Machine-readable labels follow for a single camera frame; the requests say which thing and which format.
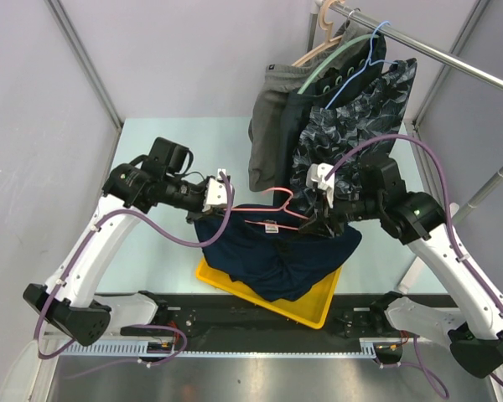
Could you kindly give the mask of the navy blue shorts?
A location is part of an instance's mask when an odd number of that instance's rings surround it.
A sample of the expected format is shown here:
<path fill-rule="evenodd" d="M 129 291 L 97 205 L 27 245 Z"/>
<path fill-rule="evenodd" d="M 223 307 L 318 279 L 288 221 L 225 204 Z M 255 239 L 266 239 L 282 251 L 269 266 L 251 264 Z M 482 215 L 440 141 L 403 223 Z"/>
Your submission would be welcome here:
<path fill-rule="evenodd" d="M 233 211 L 220 238 L 203 249 L 207 264 L 233 281 L 249 286 L 261 298 L 296 301 L 336 271 L 362 240 L 347 225 L 340 236 L 301 234 L 301 220 L 282 211 L 263 213 L 260 205 Z"/>

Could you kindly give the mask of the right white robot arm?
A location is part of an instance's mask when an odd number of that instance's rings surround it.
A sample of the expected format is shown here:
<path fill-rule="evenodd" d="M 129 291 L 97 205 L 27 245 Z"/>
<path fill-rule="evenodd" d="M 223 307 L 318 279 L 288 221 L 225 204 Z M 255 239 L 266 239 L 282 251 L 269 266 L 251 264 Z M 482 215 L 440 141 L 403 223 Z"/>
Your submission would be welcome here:
<path fill-rule="evenodd" d="M 438 278 L 458 307 L 447 313 L 390 291 L 371 305 L 371 329 L 380 336 L 395 330 L 420 335 L 448 349 L 469 374 L 483 379 L 503 364 L 503 295 L 473 261 L 445 212 L 424 192 L 406 189 L 397 163 L 370 158 L 360 165 L 362 192 L 354 201 L 334 198 L 334 175 L 326 163 L 312 164 L 306 185 L 316 195 L 314 213 L 303 232 L 333 235 L 350 222 L 379 220 Z"/>

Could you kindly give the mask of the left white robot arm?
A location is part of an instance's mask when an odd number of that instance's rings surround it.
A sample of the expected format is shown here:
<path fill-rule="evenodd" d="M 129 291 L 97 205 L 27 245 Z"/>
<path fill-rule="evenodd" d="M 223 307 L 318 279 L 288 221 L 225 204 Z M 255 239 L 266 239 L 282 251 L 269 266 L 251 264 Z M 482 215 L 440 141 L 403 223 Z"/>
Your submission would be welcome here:
<path fill-rule="evenodd" d="M 126 327 L 142 327 L 152 335 L 167 328 L 167 305 L 152 292 L 98 297 L 96 290 L 123 241 L 139 222 L 185 247 L 203 248 L 221 237 L 223 231 L 218 229 L 198 243 L 181 240 L 147 216 L 150 209 L 164 204 L 186 211 L 191 218 L 223 212 L 222 222 L 228 222 L 232 201 L 229 176 L 220 169 L 200 183 L 190 183 L 185 178 L 193 161 L 187 147 L 158 137 L 149 154 L 110 171 L 90 222 L 62 265 L 45 283 L 30 284 L 23 293 L 23 299 L 39 314 L 35 337 L 40 337 L 44 323 L 82 346 Z"/>

